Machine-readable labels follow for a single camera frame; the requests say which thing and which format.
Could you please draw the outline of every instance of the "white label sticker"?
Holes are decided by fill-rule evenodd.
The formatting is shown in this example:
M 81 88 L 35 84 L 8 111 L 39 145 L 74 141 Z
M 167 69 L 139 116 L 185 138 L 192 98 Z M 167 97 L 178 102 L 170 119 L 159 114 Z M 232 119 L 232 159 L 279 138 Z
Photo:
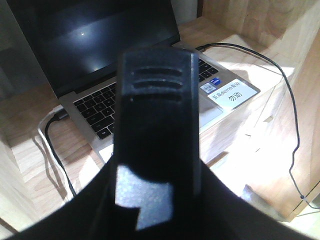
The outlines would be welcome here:
M 206 83 L 200 87 L 203 91 L 205 91 L 207 94 L 211 93 L 212 91 L 216 90 L 214 86 L 212 86 L 210 83 Z
M 244 82 L 235 79 L 214 91 L 208 98 L 226 110 L 232 110 L 257 93 Z

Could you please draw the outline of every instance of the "laptop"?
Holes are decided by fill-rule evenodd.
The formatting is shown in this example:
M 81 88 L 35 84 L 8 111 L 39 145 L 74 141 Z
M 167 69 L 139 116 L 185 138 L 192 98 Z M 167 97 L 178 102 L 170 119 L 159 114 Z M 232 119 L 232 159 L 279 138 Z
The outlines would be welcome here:
M 7 0 L 56 97 L 106 162 L 113 151 L 118 55 L 180 40 L 170 0 Z M 260 90 L 199 54 L 199 122 L 206 129 Z

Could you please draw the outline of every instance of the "laptop keyboard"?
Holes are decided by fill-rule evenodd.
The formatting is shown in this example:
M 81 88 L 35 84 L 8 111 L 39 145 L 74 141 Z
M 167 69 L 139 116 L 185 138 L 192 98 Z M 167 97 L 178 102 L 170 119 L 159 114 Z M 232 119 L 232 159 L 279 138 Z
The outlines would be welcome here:
M 218 72 L 210 64 L 199 59 L 199 82 Z M 75 101 L 73 104 L 86 119 L 99 139 L 114 132 L 116 83 Z
M 218 72 L 217 69 L 215 69 L 209 63 L 199 58 L 199 83 L 201 83 L 207 78 L 210 78 L 212 75 L 216 74 L 217 72 Z

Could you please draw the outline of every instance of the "black cable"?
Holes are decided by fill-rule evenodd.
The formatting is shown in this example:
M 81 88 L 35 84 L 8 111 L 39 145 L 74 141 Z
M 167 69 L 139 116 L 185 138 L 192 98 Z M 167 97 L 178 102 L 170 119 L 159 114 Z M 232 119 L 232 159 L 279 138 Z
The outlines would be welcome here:
M 256 56 L 259 56 L 260 58 L 268 61 L 269 63 L 273 64 L 277 69 L 279 69 L 279 71 L 281 72 L 283 78 L 284 78 L 284 81 L 286 83 L 286 86 L 289 90 L 289 93 L 290 93 L 290 97 L 291 97 L 291 100 L 292 100 L 292 106 L 293 106 L 293 113 L 294 113 L 294 123 L 295 123 L 295 132 L 296 132 L 296 139 L 297 139 L 297 144 L 296 144 L 296 147 L 294 148 L 294 150 L 292 151 L 292 163 L 291 163 L 291 166 L 289 168 L 289 174 L 290 174 L 290 177 L 292 179 L 292 182 L 295 186 L 295 189 L 297 190 L 297 192 L 300 194 L 300 198 L 305 201 L 310 208 L 312 209 L 320 209 L 320 207 L 314 207 L 314 206 L 311 206 L 310 203 L 308 202 L 308 200 L 306 199 L 306 197 L 301 193 L 298 185 L 297 185 L 297 182 L 292 174 L 292 169 L 295 165 L 295 154 L 296 154 L 296 151 L 299 149 L 300 147 L 300 133 L 299 133 L 299 125 L 298 125 L 298 114 L 297 114 L 297 105 L 296 105 L 296 100 L 295 100 L 295 96 L 294 96 L 294 93 L 292 91 L 292 88 L 290 86 L 290 83 L 288 81 L 288 78 L 285 74 L 285 72 L 282 70 L 282 68 L 275 62 L 273 61 L 272 59 L 268 58 L 267 56 L 264 56 L 262 55 L 261 53 L 257 52 L 257 51 L 254 51 L 250 48 L 247 48 L 245 46 L 241 46 L 241 45 L 238 45 L 238 44 L 233 44 L 233 43 L 225 43 L 225 42 L 216 42 L 216 43 L 208 43 L 208 44 L 205 44 L 205 45 L 202 45 L 202 46 L 198 46 L 196 47 L 195 49 L 197 49 L 198 51 L 202 51 L 202 50 L 206 50 L 207 48 L 210 48 L 210 47 L 234 47 L 234 48 L 238 48 L 238 49 L 241 49 L 241 50 L 244 50 L 244 51 L 247 51 L 249 53 L 252 53 Z
M 49 146 L 50 146 L 50 148 L 51 148 L 52 154 L 53 154 L 53 156 L 55 157 L 57 163 L 58 163 L 58 164 L 60 165 L 60 167 L 63 169 L 63 171 L 64 171 L 64 173 L 65 173 L 65 175 L 66 175 L 66 179 L 67 179 L 69 188 L 70 188 L 70 190 L 71 190 L 71 193 L 72 193 L 72 195 L 75 197 L 75 196 L 77 195 L 77 193 L 76 193 L 74 187 L 72 186 L 72 183 L 71 183 L 71 181 L 70 181 L 70 179 L 69 179 L 69 177 L 68 177 L 68 174 L 67 174 L 67 172 L 66 172 L 66 170 L 65 170 L 65 167 L 64 167 L 64 165 L 62 164 L 60 158 L 58 157 L 58 155 L 57 155 L 57 153 L 56 153 L 56 151 L 55 151 L 55 149 L 54 149 L 54 146 L 53 146 L 52 143 L 51 143 L 49 134 L 48 134 L 48 130 L 49 130 L 50 124 L 52 124 L 52 123 L 55 122 L 55 121 L 60 121 L 61 119 L 65 118 L 65 117 L 67 117 L 67 116 L 68 116 L 68 114 L 67 114 L 67 112 L 66 112 L 65 110 L 61 110 L 61 111 L 59 111 L 58 113 L 56 113 L 56 114 L 47 122 L 47 124 L 46 124 L 46 126 L 45 126 L 45 129 L 44 129 L 44 136 L 45 136 L 45 138 L 46 138 L 46 140 L 47 140 L 47 142 L 48 142 L 48 144 L 49 144 Z

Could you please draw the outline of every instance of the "power cord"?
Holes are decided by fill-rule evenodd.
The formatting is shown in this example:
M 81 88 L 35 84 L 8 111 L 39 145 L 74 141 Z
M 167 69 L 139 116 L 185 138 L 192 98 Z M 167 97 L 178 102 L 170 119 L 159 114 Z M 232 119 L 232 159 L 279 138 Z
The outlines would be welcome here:
M 205 45 L 202 45 L 202 46 L 198 46 L 196 47 L 195 49 L 197 49 L 198 51 L 205 51 L 206 49 L 208 48 L 211 48 L 211 47 L 231 47 L 231 48 L 237 48 L 237 49 L 241 49 L 241 50 L 244 50 L 246 52 L 249 52 L 249 53 L 252 53 L 266 61 L 268 61 L 269 63 L 273 64 L 277 69 L 279 69 L 279 71 L 281 72 L 283 78 L 284 78 L 284 81 L 285 81 L 285 84 L 289 90 L 289 93 L 290 93 L 290 97 L 291 97 L 291 100 L 292 100 L 292 106 L 293 106 L 293 113 L 294 113 L 294 122 L 295 122 L 295 132 L 296 132 L 296 139 L 297 139 L 297 144 L 296 144 L 296 147 L 294 148 L 294 150 L 292 151 L 292 163 L 291 163 L 291 166 L 289 168 L 289 174 L 290 174 L 290 177 L 293 181 L 293 184 L 297 190 L 297 192 L 300 194 L 300 198 L 305 201 L 310 208 L 312 209 L 320 209 L 320 207 L 315 207 L 315 206 L 311 206 L 309 201 L 306 199 L 306 197 L 301 193 L 298 185 L 297 185 L 297 182 L 292 174 L 292 169 L 295 165 L 295 154 L 296 154 L 296 151 L 299 149 L 300 147 L 300 133 L 299 133 L 299 125 L 298 125 L 298 114 L 297 114 L 297 105 L 296 105 L 296 100 L 295 100 L 295 96 L 294 96 L 294 93 L 292 91 L 292 88 L 290 86 L 290 83 L 288 81 L 288 78 L 285 74 L 285 72 L 282 70 L 282 68 L 275 62 L 273 61 L 272 59 L 268 58 L 267 56 L 264 56 L 262 55 L 261 53 L 257 52 L 257 51 L 254 51 L 250 48 L 247 48 L 245 46 L 241 46 L 241 45 L 238 45 L 238 44 L 233 44 L 233 43 L 225 43 L 225 42 L 216 42 L 216 43 L 208 43 L 208 44 L 205 44 Z
M 41 131 L 41 126 L 43 124 L 43 122 L 47 119 L 51 117 L 51 119 L 47 122 L 45 129 L 44 129 L 44 134 Z M 61 171 L 63 178 L 64 178 L 64 184 L 65 186 L 69 186 L 69 191 L 68 189 L 66 189 L 67 191 L 67 196 L 68 199 L 71 200 L 74 196 L 76 196 L 76 191 L 74 189 L 74 187 L 72 186 L 72 183 L 67 175 L 67 172 L 60 160 L 60 158 L 58 157 L 52 142 L 50 140 L 49 134 L 48 134 L 48 130 L 49 130 L 49 126 L 51 125 L 51 123 L 55 122 L 55 121 L 60 121 L 64 118 L 68 117 L 68 113 L 66 112 L 66 110 L 64 110 L 64 108 L 59 105 L 57 107 L 55 107 L 52 111 L 50 111 L 38 124 L 38 133 L 41 136 L 43 142 L 45 143 L 51 158 L 53 159 L 55 165 L 58 167 L 58 169 Z

